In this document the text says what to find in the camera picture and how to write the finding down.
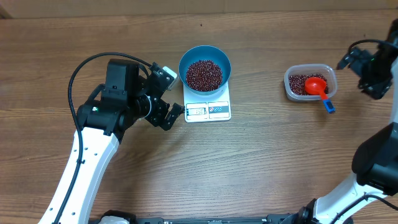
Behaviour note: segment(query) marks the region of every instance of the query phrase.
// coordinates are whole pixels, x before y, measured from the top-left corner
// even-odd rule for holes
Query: kitchen scale
[[[186,122],[229,121],[231,119],[228,82],[211,95],[198,95],[185,85],[183,88]]]
[[[204,92],[188,86],[186,81],[187,70],[190,65],[200,60],[211,60],[220,67],[223,81],[218,89]],[[231,62],[222,50],[210,45],[194,47],[183,55],[178,71],[183,83],[186,122],[229,121],[231,119],[228,88]]]

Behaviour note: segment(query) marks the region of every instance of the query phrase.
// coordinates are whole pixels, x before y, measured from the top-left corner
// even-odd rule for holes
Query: blue bowl
[[[199,60],[212,60],[220,67],[223,72],[223,81],[218,89],[212,91],[197,91],[188,86],[186,79],[188,67]],[[202,45],[190,49],[182,56],[178,72],[182,83],[184,83],[189,90],[199,95],[211,95],[220,91],[228,82],[231,76],[231,62],[222,50],[213,46]]]

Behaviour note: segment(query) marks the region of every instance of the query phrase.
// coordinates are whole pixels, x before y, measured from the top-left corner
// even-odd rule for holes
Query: digital display
[[[188,109],[188,115],[204,115],[206,114],[206,108],[191,108]]]

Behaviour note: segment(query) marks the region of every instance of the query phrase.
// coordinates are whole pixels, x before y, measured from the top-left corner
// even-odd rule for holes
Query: white scale
[[[219,91],[207,96],[198,95],[185,85],[183,88],[186,122],[229,121],[231,119],[228,82]]]

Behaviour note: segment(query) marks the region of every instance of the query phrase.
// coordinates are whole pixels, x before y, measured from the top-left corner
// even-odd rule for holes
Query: scoop
[[[323,105],[328,113],[336,112],[335,107],[329,100],[328,95],[325,93],[326,82],[323,81],[321,78],[311,77],[305,81],[305,91],[310,95],[320,95],[323,101]]]

